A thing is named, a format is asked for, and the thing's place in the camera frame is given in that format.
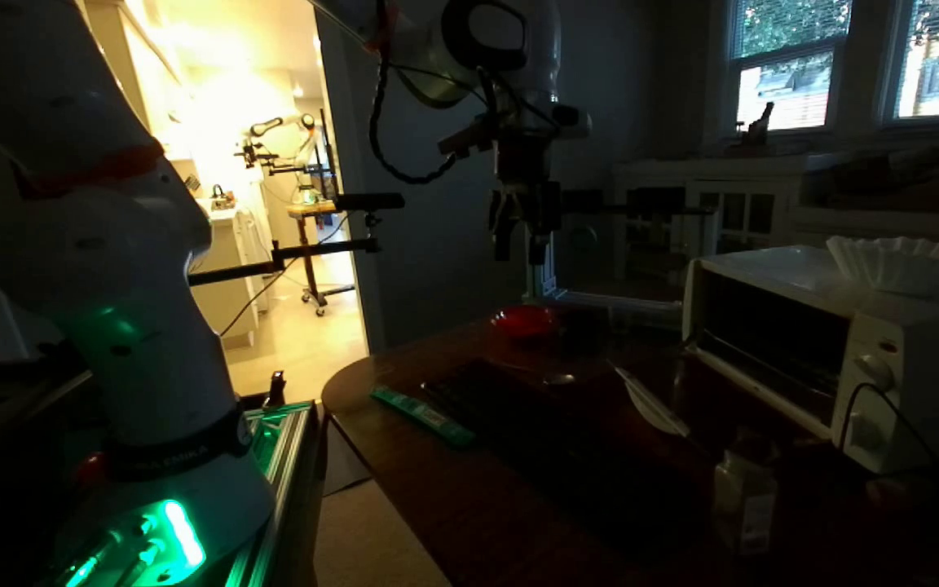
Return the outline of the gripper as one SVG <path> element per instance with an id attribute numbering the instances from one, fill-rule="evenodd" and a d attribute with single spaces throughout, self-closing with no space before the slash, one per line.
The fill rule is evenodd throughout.
<path id="1" fill-rule="evenodd" d="M 543 267 L 551 260 L 552 231 L 562 226 L 562 190 L 550 178 L 549 139 L 507 134 L 495 143 L 493 170 L 498 189 L 489 204 L 493 258 L 507 263 L 512 230 L 525 223 L 527 263 Z"/>

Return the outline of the red bowl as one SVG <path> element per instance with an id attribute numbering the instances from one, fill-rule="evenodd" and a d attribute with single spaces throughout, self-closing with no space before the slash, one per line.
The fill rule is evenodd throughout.
<path id="1" fill-rule="evenodd" d="M 522 304 L 493 313 L 492 328 L 508 339 L 551 337 L 559 332 L 558 314 L 547 306 Z"/>

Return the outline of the metal spoon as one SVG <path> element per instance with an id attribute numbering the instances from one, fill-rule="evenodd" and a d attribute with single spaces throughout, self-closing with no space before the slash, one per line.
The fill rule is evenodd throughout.
<path id="1" fill-rule="evenodd" d="M 571 373 L 540 372 L 530 369 L 520 369 L 510 367 L 510 370 L 518 372 L 526 377 L 530 377 L 533 382 L 544 384 L 544 386 L 569 386 L 576 383 L 576 377 Z"/>

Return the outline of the green flat packet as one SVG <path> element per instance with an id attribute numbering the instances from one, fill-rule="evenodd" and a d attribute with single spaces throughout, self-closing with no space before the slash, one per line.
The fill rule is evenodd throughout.
<path id="1" fill-rule="evenodd" d="M 399 391 L 390 389 L 388 386 L 377 386 L 370 391 L 370 397 L 376 399 L 401 413 L 415 424 L 424 427 L 425 430 L 432 432 L 437 438 L 442 439 L 448 445 L 456 448 L 465 448 L 473 445 L 476 441 L 476 435 L 473 431 L 467 430 L 464 426 L 458 424 L 450 417 L 444 416 L 441 412 L 432 408 L 420 399 L 407 396 Z"/>

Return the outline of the white cabinet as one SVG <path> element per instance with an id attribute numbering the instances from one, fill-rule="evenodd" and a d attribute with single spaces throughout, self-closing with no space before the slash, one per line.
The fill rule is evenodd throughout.
<path id="1" fill-rule="evenodd" d="M 615 167 L 615 203 L 641 213 L 614 221 L 614 275 L 618 280 L 681 274 L 662 270 L 671 260 L 808 244 L 795 216 L 830 193 L 831 168 L 843 153 L 780 157 L 640 160 Z"/>

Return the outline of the white robot on stand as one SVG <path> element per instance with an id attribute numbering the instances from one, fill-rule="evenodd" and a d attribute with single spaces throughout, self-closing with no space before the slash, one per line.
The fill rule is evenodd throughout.
<path id="1" fill-rule="evenodd" d="M 291 129 L 299 133 L 299 144 L 291 156 L 273 152 L 265 143 L 268 133 Z M 308 220 L 320 223 L 323 216 L 337 214 L 337 177 L 331 145 L 320 141 L 326 131 L 313 113 L 273 117 L 242 130 L 238 152 L 247 170 L 260 170 L 264 177 L 291 177 L 294 186 L 284 205 L 284 216 L 297 224 L 298 244 L 311 245 Z"/>

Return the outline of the dark figurine on windowsill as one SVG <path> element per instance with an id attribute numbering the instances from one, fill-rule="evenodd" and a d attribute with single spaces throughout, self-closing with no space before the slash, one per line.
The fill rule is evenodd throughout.
<path id="1" fill-rule="evenodd" d="M 738 144 L 742 148 L 761 148 L 765 146 L 768 140 L 768 134 L 770 130 L 770 119 L 773 114 L 775 107 L 774 101 L 768 101 L 765 104 L 764 111 L 761 112 L 759 118 L 754 119 L 747 126 L 747 129 L 743 130 L 738 138 Z"/>

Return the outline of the toaster oven door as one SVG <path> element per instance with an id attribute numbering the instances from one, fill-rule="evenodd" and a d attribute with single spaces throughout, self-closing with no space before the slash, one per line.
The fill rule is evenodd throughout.
<path id="1" fill-rule="evenodd" d="M 816 434 L 831 430 L 849 317 L 697 265 L 685 301 L 694 352 Z"/>

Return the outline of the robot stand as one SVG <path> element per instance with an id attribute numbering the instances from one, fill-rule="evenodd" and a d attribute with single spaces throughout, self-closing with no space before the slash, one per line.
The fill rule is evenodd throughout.
<path id="1" fill-rule="evenodd" d="M 68 514 L 107 484 L 99 387 L 68 343 L 0 363 L 0 587 L 316 587 L 327 441 L 311 402 L 242 399 L 276 507 L 238 549 L 197 563 L 180 508 L 149 506 L 60 548 Z"/>

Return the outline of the small clear bottle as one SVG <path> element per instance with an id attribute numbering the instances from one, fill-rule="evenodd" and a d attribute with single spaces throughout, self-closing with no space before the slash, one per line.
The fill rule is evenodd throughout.
<path id="1" fill-rule="evenodd" d="M 778 499 L 773 469 L 727 449 L 714 470 L 712 497 L 714 527 L 735 556 L 765 556 Z"/>

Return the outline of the toaster oven knob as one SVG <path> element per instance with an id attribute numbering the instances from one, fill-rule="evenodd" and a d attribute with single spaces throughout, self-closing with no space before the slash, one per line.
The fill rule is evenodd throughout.
<path id="1" fill-rule="evenodd" d="M 890 391 L 897 384 L 891 365 L 883 358 L 872 354 L 861 354 L 853 358 L 858 370 L 869 377 L 873 386 L 882 391 Z"/>
<path id="2" fill-rule="evenodd" d="M 858 410 L 851 410 L 847 415 L 842 432 L 844 434 L 844 439 L 841 441 L 842 449 L 879 452 L 887 443 L 879 424 Z"/>

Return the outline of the stack of white coffee filters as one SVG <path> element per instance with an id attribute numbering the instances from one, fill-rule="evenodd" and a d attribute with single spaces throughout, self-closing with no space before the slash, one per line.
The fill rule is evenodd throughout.
<path id="1" fill-rule="evenodd" d="M 939 241 L 832 236 L 825 246 L 842 274 L 868 289 L 903 296 L 939 296 Z"/>

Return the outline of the white toaster oven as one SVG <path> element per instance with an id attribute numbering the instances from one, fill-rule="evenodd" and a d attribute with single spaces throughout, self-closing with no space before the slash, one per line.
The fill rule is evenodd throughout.
<path id="1" fill-rule="evenodd" d="M 685 301 L 690 275 L 697 265 L 850 319 L 835 411 L 826 435 L 808 430 L 752 396 L 817 438 L 832 442 L 872 473 L 890 474 L 939 463 L 939 296 L 902 296 L 868 289 L 847 279 L 828 250 L 811 246 L 697 258 L 690 263 L 686 277 L 682 335 L 690 353 L 712 370 L 685 335 L 689 322 Z M 882 391 L 873 386 L 853 362 L 861 354 L 876 355 L 891 365 L 897 377 L 894 389 Z M 887 440 L 882 451 L 842 449 L 842 430 L 851 410 L 879 424 Z"/>

